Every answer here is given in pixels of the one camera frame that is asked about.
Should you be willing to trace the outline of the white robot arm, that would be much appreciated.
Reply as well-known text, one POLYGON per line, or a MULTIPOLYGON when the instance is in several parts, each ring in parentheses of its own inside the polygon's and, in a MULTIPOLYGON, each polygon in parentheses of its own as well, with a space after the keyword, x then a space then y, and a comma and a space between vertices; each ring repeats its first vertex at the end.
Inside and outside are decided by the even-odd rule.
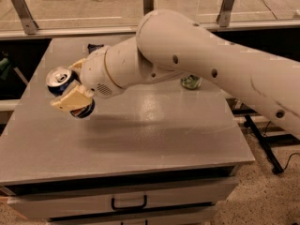
POLYGON ((85 117, 94 109, 94 97, 187 75, 215 83, 300 138, 298 62, 231 43, 168 9, 146 14, 134 37, 52 69, 46 84, 54 108, 85 117))

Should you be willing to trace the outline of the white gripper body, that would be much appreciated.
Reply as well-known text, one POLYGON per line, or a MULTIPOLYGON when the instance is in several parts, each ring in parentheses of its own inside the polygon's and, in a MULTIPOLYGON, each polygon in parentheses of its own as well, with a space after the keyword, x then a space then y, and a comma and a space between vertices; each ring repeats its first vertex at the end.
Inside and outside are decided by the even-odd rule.
POLYGON ((106 53, 109 46, 91 52, 84 62, 80 73, 82 85, 93 90, 99 98, 112 98, 125 92, 117 86, 106 69, 106 53))

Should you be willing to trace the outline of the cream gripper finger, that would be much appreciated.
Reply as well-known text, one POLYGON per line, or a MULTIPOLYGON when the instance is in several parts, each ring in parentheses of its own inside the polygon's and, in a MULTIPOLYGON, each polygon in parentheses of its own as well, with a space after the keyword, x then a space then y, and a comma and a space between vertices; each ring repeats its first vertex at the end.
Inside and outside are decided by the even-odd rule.
POLYGON ((70 65, 68 68, 71 71, 74 71, 77 75, 80 75, 84 62, 85 62, 85 58, 82 58, 82 59, 76 61, 75 63, 73 63, 72 65, 70 65))
POLYGON ((51 105, 63 112, 70 112, 90 105, 94 93, 77 80, 51 82, 50 92, 54 95, 51 105))

